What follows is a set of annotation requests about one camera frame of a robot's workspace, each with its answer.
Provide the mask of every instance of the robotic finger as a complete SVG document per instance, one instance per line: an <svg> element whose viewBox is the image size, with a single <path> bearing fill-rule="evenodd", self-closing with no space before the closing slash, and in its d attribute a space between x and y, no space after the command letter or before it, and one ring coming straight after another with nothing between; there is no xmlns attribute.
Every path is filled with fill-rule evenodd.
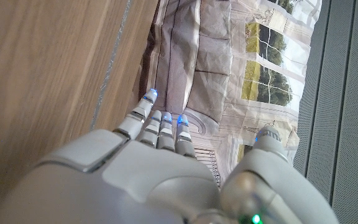
<svg viewBox="0 0 358 224"><path fill-rule="evenodd" d="M157 91L150 89L114 131L127 136L129 139L135 139L149 116L156 99Z"/></svg>

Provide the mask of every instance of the wooden surface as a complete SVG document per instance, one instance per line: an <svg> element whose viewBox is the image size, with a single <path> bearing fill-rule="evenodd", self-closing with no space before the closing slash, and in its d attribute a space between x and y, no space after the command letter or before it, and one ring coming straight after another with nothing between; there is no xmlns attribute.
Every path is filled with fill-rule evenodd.
<svg viewBox="0 0 358 224"><path fill-rule="evenodd" d="M124 117L157 0L131 0L96 127ZM0 1L0 199L90 130L127 0Z"/></svg>

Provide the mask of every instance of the wood grain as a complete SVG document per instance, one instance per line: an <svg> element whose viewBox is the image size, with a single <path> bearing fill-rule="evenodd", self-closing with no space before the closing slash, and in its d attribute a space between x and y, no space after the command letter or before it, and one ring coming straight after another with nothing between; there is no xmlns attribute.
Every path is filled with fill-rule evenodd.
<svg viewBox="0 0 358 224"><path fill-rule="evenodd" d="M97 120L97 128L113 130L126 114L126 108L131 95L127 93L123 95L122 93L127 92L127 87L132 86L135 82L136 75L130 74L137 73L139 63L135 66L132 62L140 62L147 44L147 39L144 37L147 36L150 29L150 26L147 30L143 29L143 24L136 21L145 20L148 24L151 24L157 2L158 1L136 1L129 11L127 23L131 24L132 28L126 30L127 32L124 32L122 35L123 41L119 45L119 53L117 53L116 61L114 62L111 72L111 81L119 82L121 85L106 90L99 112L99 117L103 119Z"/></svg>
<svg viewBox="0 0 358 224"><path fill-rule="evenodd" d="M0 0L0 199L35 161L89 131L126 4ZM119 63L138 67L156 4L132 1ZM109 88L119 91L106 92L102 107L120 110L131 95L136 70L118 68ZM108 113L100 128L123 117Z"/></svg>

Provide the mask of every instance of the green led light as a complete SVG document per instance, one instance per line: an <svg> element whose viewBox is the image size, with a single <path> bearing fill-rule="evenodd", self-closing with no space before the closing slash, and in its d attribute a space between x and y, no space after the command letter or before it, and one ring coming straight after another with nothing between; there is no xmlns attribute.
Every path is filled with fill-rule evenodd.
<svg viewBox="0 0 358 224"><path fill-rule="evenodd" d="M259 216L258 214L254 215L254 216L252 217L252 222L253 222L254 224L263 224L262 221L261 221L261 219L260 219L260 216Z"/></svg>

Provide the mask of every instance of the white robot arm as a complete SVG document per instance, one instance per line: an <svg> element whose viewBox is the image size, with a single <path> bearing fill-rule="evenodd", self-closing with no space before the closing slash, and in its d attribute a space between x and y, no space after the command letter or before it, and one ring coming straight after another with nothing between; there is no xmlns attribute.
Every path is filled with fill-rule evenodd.
<svg viewBox="0 0 358 224"><path fill-rule="evenodd" d="M0 204L0 223L338 223L270 127L219 191L196 160L186 116L176 137L171 114L147 119L156 97L149 90L113 132L45 156Z"/></svg>

